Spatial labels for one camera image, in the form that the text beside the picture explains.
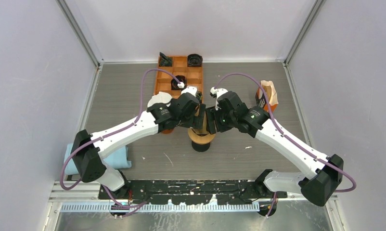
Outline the wooden ring holder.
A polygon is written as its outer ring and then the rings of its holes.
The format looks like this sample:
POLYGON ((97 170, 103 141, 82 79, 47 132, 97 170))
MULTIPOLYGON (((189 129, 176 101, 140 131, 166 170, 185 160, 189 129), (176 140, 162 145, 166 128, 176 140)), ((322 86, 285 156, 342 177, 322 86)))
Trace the wooden ring holder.
POLYGON ((210 134, 208 131, 202 129, 188 129, 189 138, 197 144, 211 143, 215 138, 215 134, 210 134))

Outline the white paper coffee filter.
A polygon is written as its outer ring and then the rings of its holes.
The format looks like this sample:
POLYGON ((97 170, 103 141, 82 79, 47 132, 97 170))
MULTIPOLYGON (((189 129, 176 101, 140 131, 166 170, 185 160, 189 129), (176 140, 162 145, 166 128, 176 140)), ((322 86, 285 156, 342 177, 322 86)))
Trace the white paper coffee filter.
POLYGON ((147 107, 151 107, 156 103, 163 103, 166 106, 170 106, 170 102, 172 100, 172 96, 169 93, 160 91, 156 95, 152 96, 151 99, 149 100, 147 107))

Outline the red black carafe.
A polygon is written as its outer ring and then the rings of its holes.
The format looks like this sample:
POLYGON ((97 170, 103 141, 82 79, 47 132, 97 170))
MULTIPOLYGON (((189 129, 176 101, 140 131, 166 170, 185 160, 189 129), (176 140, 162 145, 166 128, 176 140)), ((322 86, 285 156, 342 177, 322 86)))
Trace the red black carafe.
POLYGON ((191 142, 191 145, 192 145, 192 148, 197 151, 197 152, 205 152, 207 151, 210 146, 211 146, 211 143, 205 143, 205 144, 198 144, 198 143, 195 143, 195 142, 191 142))

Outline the orange glass carafe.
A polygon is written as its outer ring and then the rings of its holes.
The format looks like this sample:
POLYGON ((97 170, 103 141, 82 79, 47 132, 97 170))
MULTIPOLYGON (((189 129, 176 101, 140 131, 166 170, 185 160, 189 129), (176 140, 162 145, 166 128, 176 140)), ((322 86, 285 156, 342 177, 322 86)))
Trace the orange glass carafe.
POLYGON ((165 129, 163 131, 161 131, 162 134, 170 134, 173 132, 174 129, 165 129))

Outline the orange coffee filter box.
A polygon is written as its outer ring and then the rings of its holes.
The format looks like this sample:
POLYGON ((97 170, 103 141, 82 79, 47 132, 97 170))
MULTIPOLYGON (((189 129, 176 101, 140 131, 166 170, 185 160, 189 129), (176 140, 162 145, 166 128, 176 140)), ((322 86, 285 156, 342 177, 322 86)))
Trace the orange coffee filter box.
POLYGON ((262 89, 265 91, 267 97, 264 96, 263 91, 259 88, 255 94, 256 104, 269 112, 267 102, 270 104, 271 111, 273 112, 278 106, 278 94, 272 81, 260 81, 262 89))

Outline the brown paper coffee filter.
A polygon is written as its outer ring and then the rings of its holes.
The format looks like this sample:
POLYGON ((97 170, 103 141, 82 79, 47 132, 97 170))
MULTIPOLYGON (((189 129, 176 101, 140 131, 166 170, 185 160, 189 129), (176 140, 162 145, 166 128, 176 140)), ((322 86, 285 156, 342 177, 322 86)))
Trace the brown paper coffee filter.
POLYGON ((199 134, 209 134, 207 131, 207 117, 206 114, 204 114, 203 122, 202 122, 202 128, 199 129, 199 134))

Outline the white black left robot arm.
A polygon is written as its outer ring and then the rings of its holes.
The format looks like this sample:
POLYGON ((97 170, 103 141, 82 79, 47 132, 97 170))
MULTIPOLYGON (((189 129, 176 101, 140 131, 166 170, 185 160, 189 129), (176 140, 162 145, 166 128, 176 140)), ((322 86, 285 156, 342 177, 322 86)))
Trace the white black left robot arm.
POLYGON ((76 134, 72 160, 84 183, 98 182, 118 199, 129 193, 125 175, 105 162, 114 151, 144 137, 173 129, 193 119, 200 101, 196 93, 184 92, 178 98, 160 92, 136 117, 115 127, 89 134, 76 134))

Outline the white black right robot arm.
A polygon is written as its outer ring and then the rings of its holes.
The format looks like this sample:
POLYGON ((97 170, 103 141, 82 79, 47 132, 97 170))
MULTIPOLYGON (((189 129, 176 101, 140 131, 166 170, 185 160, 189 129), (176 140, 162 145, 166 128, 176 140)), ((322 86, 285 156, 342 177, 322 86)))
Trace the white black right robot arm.
POLYGON ((321 153, 291 134, 259 106, 248 108, 239 96, 226 89, 210 90, 216 104, 207 109, 208 130, 226 132, 232 128, 269 145, 292 162, 299 172, 264 170, 256 179, 256 191, 267 198, 274 192, 298 193, 317 206, 324 206, 343 179, 338 172, 344 160, 321 153))

